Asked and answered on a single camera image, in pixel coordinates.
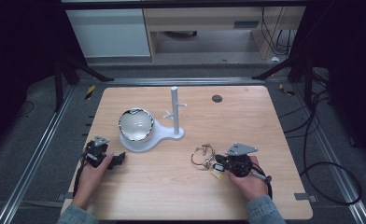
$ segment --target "black cable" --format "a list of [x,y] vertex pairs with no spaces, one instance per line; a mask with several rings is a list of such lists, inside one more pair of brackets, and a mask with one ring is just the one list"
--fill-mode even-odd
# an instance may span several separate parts
[[[317,130],[317,128],[319,127],[319,125],[320,125],[320,121],[319,121],[319,118],[317,117],[317,126],[313,130],[311,130],[311,132],[309,132],[308,134],[314,133]],[[298,138],[298,137],[304,137],[304,136],[305,136],[305,134],[294,135],[294,136],[287,136],[286,139],[289,139],[289,138],[290,139],[291,138]]]
[[[333,165],[333,166],[336,166],[344,171],[346,171],[346,173],[355,181],[355,184],[357,185],[357,191],[358,191],[358,198],[356,198],[354,201],[352,202],[341,202],[341,201],[338,201],[338,200],[335,200],[333,199],[331,196],[328,196],[326,193],[322,192],[320,189],[318,189],[314,183],[312,182],[312,180],[309,178],[309,175],[308,175],[308,171],[313,169],[314,167],[316,166],[319,166],[319,165]],[[308,181],[310,182],[311,186],[320,194],[322,195],[323,197],[325,197],[326,199],[328,199],[329,201],[331,202],[334,202],[334,203],[338,203],[338,204],[341,204],[341,205],[352,205],[352,204],[355,204],[357,203],[358,201],[360,201],[361,197],[362,197],[362,194],[363,194],[363,190],[362,190],[362,187],[358,181],[357,178],[355,178],[355,176],[349,171],[347,170],[346,168],[344,168],[344,166],[342,165],[339,165],[337,163],[334,163],[334,162],[329,162],[329,161],[320,161],[320,162],[316,162],[308,167],[305,168],[305,170],[303,170],[300,175],[304,175],[306,174],[307,176],[307,179]]]
[[283,33],[283,30],[280,30],[279,31],[279,34],[278,34],[278,38],[276,39],[276,48],[282,52],[286,52],[286,54],[289,54],[289,48],[290,48],[290,35],[291,35],[291,30],[289,30],[289,36],[288,36],[288,43],[287,45],[282,45],[279,43],[279,40],[282,36],[282,33]]
[[[252,162],[252,169],[257,171],[259,174],[264,175],[267,177],[264,173],[264,171],[259,167],[258,164]],[[270,196],[271,199],[273,199],[273,188],[271,187],[270,181],[265,181],[265,185],[267,186],[268,196]]]
[[[327,100],[327,99],[329,99],[330,97],[329,96],[327,96],[327,97],[325,97],[325,98],[322,98],[322,99],[320,99],[319,100],[319,103],[320,102],[322,102],[322,101],[324,101],[324,100]],[[283,117],[285,117],[285,116],[287,116],[287,115],[290,115],[290,114],[293,114],[293,113],[296,113],[297,111],[299,111],[299,110],[301,110],[301,109],[303,109],[303,108],[306,108],[306,105],[303,105],[303,106],[301,106],[301,107],[299,107],[299,108],[297,108],[297,109],[295,109],[295,110],[292,110],[292,111],[290,111],[290,112],[288,112],[288,113],[286,113],[286,114],[284,114],[284,115],[281,115],[281,116],[279,116],[278,118],[279,119],[282,119]]]
[[[263,27],[265,27],[265,29],[267,30],[268,36],[270,37],[271,40],[268,40],[267,36],[264,33]],[[286,55],[286,52],[278,51],[277,48],[275,47],[275,44],[273,42],[273,38],[270,34],[270,30],[268,29],[267,24],[265,23],[265,20],[264,20],[264,7],[261,7],[261,27],[260,28],[261,28],[262,36],[264,37],[265,41],[267,41],[268,46],[270,47],[273,54],[275,54],[275,55]]]
[[[323,93],[325,93],[326,91],[322,91],[322,92],[320,92],[317,96],[320,96],[321,94],[323,94]],[[314,105],[316,105],[316,104],[318,104],[319,103],[319,100],[318,100],[318,97],[314,97],[314,99],[313,99],[313,101],[312,101],[312,103],[311,103],[311,106],[310,106],[310,108],[312,108],[312,107],[314,107]],[[299,129],[301,129],[301,128],[303,128],[305,125],[307,125],[308,124],[308,122],[310,121],[310,119],[311,118],[308,118],[303,124],[301,124],[299,127],[297,127],[297,128],[294,128],[294,129],[291,129],[291,130],[288,130],[288,131],[284,131],[283,133],[292,133],[292,132],[294,132],[294,131],[297,131],[297,130],[299,130]]]
[[[309,183],[311,184],[311,186],[320,194],[322,195],[323,197],[325,197],[326,199],[330,200],[331,202],[334,202],[334,203],[338,203],[338,204],[341,204],[341,205],[351,205],[351,204],[354,204],[354,203],[357,203],[358,201],[360,201],[361,199],[361,196],[362,196],[362,187],[359,183],[359,181],[355,178],[355,176],[349,172],[346,168],[344,168],[342,165],[339,165],[337,163],[334,163],[334,162],[328,162],[328,161],[321,161],[321,162],[316,162],[310,166],[307,167],[307,162],[306,162],[306,149],[307,149],[307,141],[308,141],[308,131],[309,131],[309,128],[311,126],[311,123],[312,123],[312,120],[314,119],[315,117],[315,114],[316,114],[316,109],[317,109],[317,103],[318,103],[318,98],[320,96],[320,94],[318,94],[315,98],[314,98],[314,101],[315,104],[312,105],[312,111],[311,111],[311,114],[310,114],[310,118],[309,118],[309,122],[308,122],[308,125],[305,129],[305,136],[304,136],[304,143],[303,143],[303,167],[304,167],[304,170],[300,173],[300,175],[304,175],[307,177]],[[321,164],[328,164],[328,165],[333,165],[333,166],[336,166],[336,167],[339,167],[340,169],[343,169],[344,171],[346,171],[349,176],[356,182],[356,185],[357,185],[357,191],[358,191],[358,198],[355,199],[354,201],[352,202],[341,202],[341,201],[338,201],[338,200],[335,200],[333,199],[332,197],[328,196],[326,193],[322,192],[321,190],[319,190],[319,188],[317,188],[315,186],[315,184],[312,182],[309,174],[308,174],[308,171],[311,170],[312,168],[318,166],[318,165],[321,165]]]
[[32,105],[32,108],[30,108],[30,109],[29,109],[29,111],[28,111],[28,112],[26,112],[26,113],[24,113],[24,114],[21,114],[21,115],[17,115],[17,116],[15,116],[16,118],[24,117],[24,116],[26,116],[26,115],[30,114],[30,113],[34,110],[34,108],[35,108],[35,104],[34,104],[33,102],[31,102],[31,101],[25,101],[25,103],[29,103],[30,105]]
[[75,198],[76,193],[77,193],[78,182],[79,182],[79,179],[80,179],[80,176],[81,176],[81,172],[83,171],[84,166],[87,165],[87,162],[85,162],[86,158],[87,158],[87,152],[84,152],[83,154],[81,154],[80,167],[77,169],[76,178],[75,178],[75,186],[73,187],[73,198]]
[[291,30],[289,30],[289,36],[288,36],[288,44],[286,46],[286,56],[288,57],[290,55],[290,35],[291,35]]

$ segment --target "aluminum rail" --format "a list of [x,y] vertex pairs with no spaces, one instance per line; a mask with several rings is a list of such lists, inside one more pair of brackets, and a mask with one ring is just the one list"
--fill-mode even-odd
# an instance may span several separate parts
[[114,81],[103,82],[103,85],[117,86],[210,86],[210,85],[261,85],[263,80],[251,77],[167,77],[167,78],[115,78]]
[[123,2],[42,3],[39,7],[59,7],[65,10],[182,8],[182,7],[308,7],[331,0],[175,0]]

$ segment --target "person's sleeve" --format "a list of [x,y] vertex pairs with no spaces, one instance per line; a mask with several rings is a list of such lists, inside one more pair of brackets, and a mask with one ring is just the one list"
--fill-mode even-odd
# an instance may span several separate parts
[[74,205],[69,205],[58,219],[57,224],[97,224],[98,219]]
[[246,210],[247,221],[250,224],[286,223],[268,195],[257,197],[248,202]]

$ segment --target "gray floor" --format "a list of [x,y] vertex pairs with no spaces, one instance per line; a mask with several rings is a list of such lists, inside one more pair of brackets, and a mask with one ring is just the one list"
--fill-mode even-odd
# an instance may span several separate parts
[[[227,51],[228,48],[225,48],[225,46],[220,49],[209,49],[210,47],[205,47],[203,44],[197,45],[198,43],[195,41],[191,41],[193,43],[187,45],[186,41],[188,39],[185,39],[185,46],[180,48],[179,46],[181,45],[179,43],[182,42],[181,39],[176,40],[175,44],[172,44],[171,42],[174,39],[166,35],[161,41],[164,41],[166,45],[175,45],[175,48],[171,49],[159,45],[158,61],[154,64],[124,64],[108,67],[94,66],[94,69],[109,77],[128,78],[128,80],[133,80],[130,78],[154,77],[166,80],[168,77],[173,77],[185,78],[188,81],[187,83],[190,83],[190,80],[195,80],[196,77],[216,80],[226,77],[244,77],[244,79],[230,78],[230,84],[259,85],[259,83],[250,83],[247,78],[261,74],[272,66],[274,62],[261,61],[259,55],[256,56],[256,53],[253,52],[253,42],[250,41],[250,38],[244,39],[241,34],[225,35],[231,35],[232,38],[237,39],[241,38],[242,42],[236,41],[231,43],[231,50]],[[208,33],[208,36],[215,38],[217,35]],[[212,41],[214,42],[213,46],[218,45],[217,40]],[[247,48],[246,50],[242,50],[234,44],[247,46]],[[196,49],[196,51],[191,55],[189,52],[181,52],[183,49],[187,50],[189,46],[195,46],[192,49]],[[204,56],[208,54],[217,56],[205,58]],[[247,55],[250,55],[249,58],[252,58],[252,60],[248,62],[245,59],[239,59],[243,60],[239,61],[237,54],[246,54],[246,59],[248,59]],[[261,83],[261,85],[268,88],[278,116],[285,115],[303,106],[299,97],[303,91],[303,84],[296,83],[293,85],[287,83],[286,74],[288,71],[288,69],[281,71],[275,74],[275,77]],[[90,129],[90,126],[87,124],[92,122],[90,116],[95,115],[103,90],[111,86],[121,86],[119,83],[100,83],[84,73],[80,73],[80,75],[80,83],[74,88],[71,96],[72,100],[67,106],[56,132],[49,142],[47,151],[35,172],[33,180],[24,194],[23,200],[25,202],[58,202],[56,201],[58,194],[65,193],[70,185],[80,151],[87,138],[86,133]],[[296,95],[291,96],[282,92],[279,89],[279,83],[283,83],[287,91],[294,91]],[[96,85],[95,91],[90,100],[85,100],[84,97],[91,84]],[[173,82],[162,83],[162,85],[173,84]],[[316,92],[320,92],[324,87],[314,83],[314,89]],[[10,197],[16,184],[20,181],[26,165],[41,140],[42,133],[47,129],[49,121],[54,115],[54,95],[52,77],[32,85],[28,90],[27,100],[33,103],[33,108],[31,103],[22,105],[20,114],[23,116],[17,117],[0,139],[0,211],[6,203],[6,200]],[[320,127],[317,130],[324,132],[327,136],[328,143],[340,160],[340,163],[355,174],[363,187],[361,201],[366,209],[366,151],[350,146],[349,135],[345,132],[344,126],[341,124],[333,105],[329,105],[327,100],[319,103],[317,116],[320,122]],[[286,131],[299,126],[306,119],[307,114],[305,113],[305,109],[300,109],[291,115],[281,118],[280,122]],[[301,135],[303,132],[304,129],[300,129],[295,133],[287,134],[287,137]],[[300,172],[303,170],[303,137],[287,138],[287,140],[298,171]],[[308,164],[316,161],[326,161],[328,159],[322,150],[322,145],[319,143],[316,133],[308,135],[307,159]],[[344,199],[342,190],[335,181],[335,175],[329,167],[318,167],[310,175],[313,182],[320,189],[326,191],[334,198],[339,200]],[[312,203],[314,216],[310,220],[289,220],[288,223],[360,223],[355,220],[352,207],[342,206],[328,201],[311,187],[305,177],[303,177],[303,184],[309,195],[316,195],[318,198],[318,202]],[[44,207],[23,203],[11,223],[55,223],[58,219],[60,209],[58,206]]]

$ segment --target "light wood tabletop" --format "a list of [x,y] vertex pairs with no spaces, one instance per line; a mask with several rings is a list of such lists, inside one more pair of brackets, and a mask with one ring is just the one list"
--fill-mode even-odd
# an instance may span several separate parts
[[[170,87],[108,88],[99,104],[87,142],[95,135],[110,139],[107,153],[126,152],[122,166],[106,171],[93,196],[89,212],[113,220],[232,220],[247,219],[246,201],[227,176],[215,178],[204,167],[191,163],[195,148],[210,144],[224,155],[235,142],[257,147],[260,167],[271,175],[274,203],[284,219],[309,219],[304,193],[288,143],[270,95],[262,86],[178,87],[181,140],[161,141],[152,150],[134,153],[120,141],[119,118],[134,107],[151,113],[166,127],[172,112]],[[212,101],[220,95],[222,101]],[[210,156],[195,154],[198,162]],[[73,177],[69,191],[73,191]],[[65,200],[63,210],[71,200]]]

